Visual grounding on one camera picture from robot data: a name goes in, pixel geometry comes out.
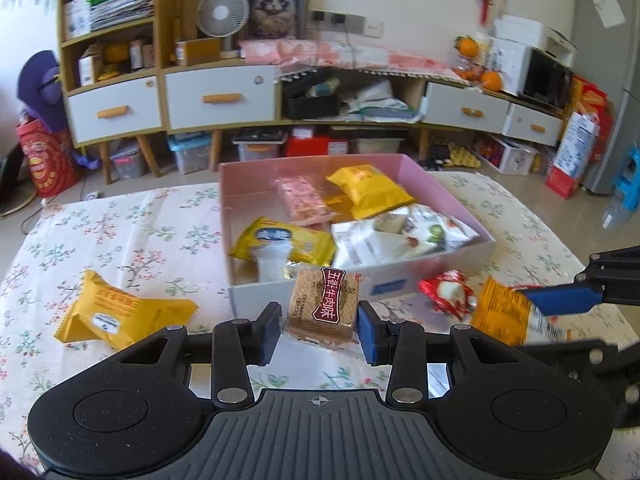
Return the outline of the clear bin with keyboard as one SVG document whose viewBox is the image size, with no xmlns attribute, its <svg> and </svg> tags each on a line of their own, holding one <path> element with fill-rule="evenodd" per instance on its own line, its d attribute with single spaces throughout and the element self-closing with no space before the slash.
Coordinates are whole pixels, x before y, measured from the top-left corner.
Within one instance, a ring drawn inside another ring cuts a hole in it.
<svg viewBox="0 0 640 480">
<path fill-rule="evenodd" d="M 241 162 L 278 158 L 288 133 L 281 128 L 242 128 L 232 139 Z"/>
</svg>

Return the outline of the gold long snack packet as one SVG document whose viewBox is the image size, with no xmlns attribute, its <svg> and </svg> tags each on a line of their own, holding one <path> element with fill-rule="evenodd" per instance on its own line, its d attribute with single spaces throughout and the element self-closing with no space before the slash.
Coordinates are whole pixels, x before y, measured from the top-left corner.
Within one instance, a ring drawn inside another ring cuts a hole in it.
<svg viewBox="0 0 640 480">
<path fill-rule="evenodd" d="M 331 223 L 351 222 L 354 220 L 352 215 L 352 206 L 354 204 L 345 194 L 338 194 L 327 197 L 324 203 L 332 211 Z"/>
</svg>

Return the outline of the yellow waffle sandwich packet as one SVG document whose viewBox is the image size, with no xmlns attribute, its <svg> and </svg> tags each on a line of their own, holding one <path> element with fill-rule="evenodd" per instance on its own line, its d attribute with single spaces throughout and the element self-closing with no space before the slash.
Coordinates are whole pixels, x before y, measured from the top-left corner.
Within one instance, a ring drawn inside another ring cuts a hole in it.
<svg viewBox="0 0 640 480">
<path fill-rule="evenodd" d="M 383 212 L 413 204 L 416 199 L 375 166 L 343 167 L 326 177 L 352 202 L 355 220 L 375 217 Z"/>
</svg>

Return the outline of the low curved tv cabinet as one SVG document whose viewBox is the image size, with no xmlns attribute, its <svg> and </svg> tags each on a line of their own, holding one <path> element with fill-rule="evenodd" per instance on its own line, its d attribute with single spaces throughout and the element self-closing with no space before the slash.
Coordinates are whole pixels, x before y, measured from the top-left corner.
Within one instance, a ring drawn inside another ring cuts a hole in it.
<svg viewBox="0 0 640 480">
<path fill-rule="evenodd" d="M 539 106 L 478 84 L 367 70 L 338 70 L 342 100 L 337 116 L 293 122 L 336 122 L 350 126 L 417 128 L 420 152 L 430 131 L 470 130 L 553 146 L 561 133 L 561 111 Z"/>
</svg>

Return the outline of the red candy packet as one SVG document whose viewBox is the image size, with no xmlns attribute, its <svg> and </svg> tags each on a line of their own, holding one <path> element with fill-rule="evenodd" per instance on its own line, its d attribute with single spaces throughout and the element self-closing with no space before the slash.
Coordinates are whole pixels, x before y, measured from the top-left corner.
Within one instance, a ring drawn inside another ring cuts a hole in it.
<svg viewBox="0 0 640 480">
<path fill-rule="evenodd" d="M 419 292 L 427 296 L 434 311 L 452 316 L 462 322 L 477 306 L 473 289 L 466 276 L 458 270 L 449 270 L 419 283 Z"/>
</svg>

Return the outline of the silver small packet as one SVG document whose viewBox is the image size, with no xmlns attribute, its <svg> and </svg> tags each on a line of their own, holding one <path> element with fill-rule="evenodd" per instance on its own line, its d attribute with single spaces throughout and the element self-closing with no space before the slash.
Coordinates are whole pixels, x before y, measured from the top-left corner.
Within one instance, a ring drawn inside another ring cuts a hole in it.
<svg viewBox="0 0 640 480">
<path fill-rule="evenodd" d="M 256 262 L 258 282 L 271 283 L 285 279 L 285 267 L 293 245 L 289 240 L 267 240 L 250 252 Z"/>
</svg>

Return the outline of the purple plush toy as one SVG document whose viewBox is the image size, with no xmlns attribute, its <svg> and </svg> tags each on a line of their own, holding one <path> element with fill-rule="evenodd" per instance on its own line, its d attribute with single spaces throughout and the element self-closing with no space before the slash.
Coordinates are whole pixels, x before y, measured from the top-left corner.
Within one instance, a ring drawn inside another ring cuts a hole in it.
<svg viewBox="0 0 640 480">
<path fill-rule="evenodd" d="M 16 95 L 47 134 L 70 133 L 60 66 L 51 50 L 39 51 L 26 61 L 18 75 Z"/>
</svg>

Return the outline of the orange fruit lower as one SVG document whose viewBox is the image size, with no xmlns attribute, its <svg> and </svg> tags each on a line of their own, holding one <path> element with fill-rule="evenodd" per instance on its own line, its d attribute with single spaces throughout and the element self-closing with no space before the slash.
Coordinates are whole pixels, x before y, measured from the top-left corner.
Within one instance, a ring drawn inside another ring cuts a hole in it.
<svg viewBox="0 0 640 480">
<path fill-rule="evenodd" d="M 501 74 L 495 70 L 486 70 L 480 76 L 480 86 L 485 91 L 500 92 L 503 88 Z"/>
</svg>

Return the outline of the white nut mix packet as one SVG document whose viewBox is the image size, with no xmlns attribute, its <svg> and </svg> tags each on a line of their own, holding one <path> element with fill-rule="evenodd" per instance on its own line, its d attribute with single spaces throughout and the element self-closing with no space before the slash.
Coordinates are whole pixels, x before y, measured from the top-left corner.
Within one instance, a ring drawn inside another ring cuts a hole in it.
<svg viewBox="0 0 640 480">
<path fill-rule="evenodd" d="M 334 223 L 333 265 L 344 270 L 422 258 L 476 240 L 478 233 L 457 218 L 413 204 L 375 217 Z"/>
</svg>

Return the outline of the black storage tray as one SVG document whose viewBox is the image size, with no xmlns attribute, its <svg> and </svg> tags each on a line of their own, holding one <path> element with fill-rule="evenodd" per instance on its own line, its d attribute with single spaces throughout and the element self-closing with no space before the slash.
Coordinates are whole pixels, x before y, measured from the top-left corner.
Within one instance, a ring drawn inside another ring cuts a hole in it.
<svg viewBox="0 0 640 480">
<path fill-rule="evenodd" d="M 282 113 L 292 120 L 311 120 L 337 116 L 342 100 L 341 81 L 331 67 L 307 70 L 282 82 Z"/>
</svg>

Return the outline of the brown meat floss biscuit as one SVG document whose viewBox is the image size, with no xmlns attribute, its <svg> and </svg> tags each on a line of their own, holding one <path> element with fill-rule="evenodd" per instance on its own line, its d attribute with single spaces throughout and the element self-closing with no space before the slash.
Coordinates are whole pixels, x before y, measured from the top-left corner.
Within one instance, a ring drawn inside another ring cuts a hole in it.
<svg viewBox="0 0 640 480">
<path fill-rule="evenodd" d="M 294 337 L 337 347 L 355 338 L 359 275 L 334 268 L 303 268 L 296 275 L 285 328 Z"/>
</svg>

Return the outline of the yellow salted cracker packet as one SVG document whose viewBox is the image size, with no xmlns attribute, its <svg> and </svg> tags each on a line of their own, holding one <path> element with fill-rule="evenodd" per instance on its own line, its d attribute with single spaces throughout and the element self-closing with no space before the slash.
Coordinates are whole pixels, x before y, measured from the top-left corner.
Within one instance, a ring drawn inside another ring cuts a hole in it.
<svg viewBox="0 0 640 480">
<path fill-rule="evenodd" d="M 258 248 L 288 248 L 286 258 L 312 266 L 328 266 L 336 253 L 333 237 L 324 231 L 259 217 L 236 240 L 230 256 L 250 261 Z"/>
</svg>

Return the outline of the floral tablecloth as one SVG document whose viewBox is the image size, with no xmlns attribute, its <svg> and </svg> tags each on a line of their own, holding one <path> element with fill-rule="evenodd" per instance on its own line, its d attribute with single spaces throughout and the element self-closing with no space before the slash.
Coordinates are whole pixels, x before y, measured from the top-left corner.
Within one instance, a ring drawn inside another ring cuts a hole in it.
<svg viewBox="0 0 640 480">
<path fill-rule="evenodd" d="M 506 285 L 555 285 L 582 270 L 570 248 L 516 196 L 490 177 L 443 172 L 440 183 L 495 237 L 490 275 Z M 189 299 L 198 305 L 190 333 L 209 333 L 233 318 L 222 247 L 217 183 L 174 186 L 44 208 L 1 283 L 1 448 L 28 469 L 41 469 L 27 415 L 43 393 L 115 351 L 100 340 L 62 344 L 54 333 L 81 292 L 87 270 L 139 298 Z M 448 332 L 451 318 L 422 295 L 373 302 L 381 318 Z M 589 322 L 552 322 L 575 338 Z M 370 367 L 355 353 L 332 351 L 283 334 L 272 361 L 250 368 L 256 396 L 265 388 L 384 393 L 390 368 Z M 639 428 L 615 431 L 598 471 L 605 479 L 639 479 Z"/>
</svg>

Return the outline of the clear orange label packet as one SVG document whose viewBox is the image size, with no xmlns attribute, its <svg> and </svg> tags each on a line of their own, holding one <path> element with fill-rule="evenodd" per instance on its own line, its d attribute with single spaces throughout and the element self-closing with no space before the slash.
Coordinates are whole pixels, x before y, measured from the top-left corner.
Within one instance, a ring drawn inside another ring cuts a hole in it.
<svg viewBox="0 0 640 480">
<path fill-rule="evenodd" d="M 480 292 L 471 325 L 511 347 L 570 341 L 567 331 L 549 322 L 524 294 L 493 278 Z"/>
</svg>

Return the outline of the pink nougat snack bar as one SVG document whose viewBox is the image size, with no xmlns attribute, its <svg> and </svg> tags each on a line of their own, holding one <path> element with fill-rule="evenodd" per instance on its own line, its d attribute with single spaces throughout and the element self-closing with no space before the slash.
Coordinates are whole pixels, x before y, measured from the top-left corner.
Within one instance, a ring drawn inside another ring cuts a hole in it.
<svg viewBox="0 0 640 480">
<path fill-rule="evenodd" d="M 323 200 L 318 188 L 304 176 L 277 180 L 279 195 L 296 226 L 315 226 L 331 222 L 337 212 Z"/>
</svg>

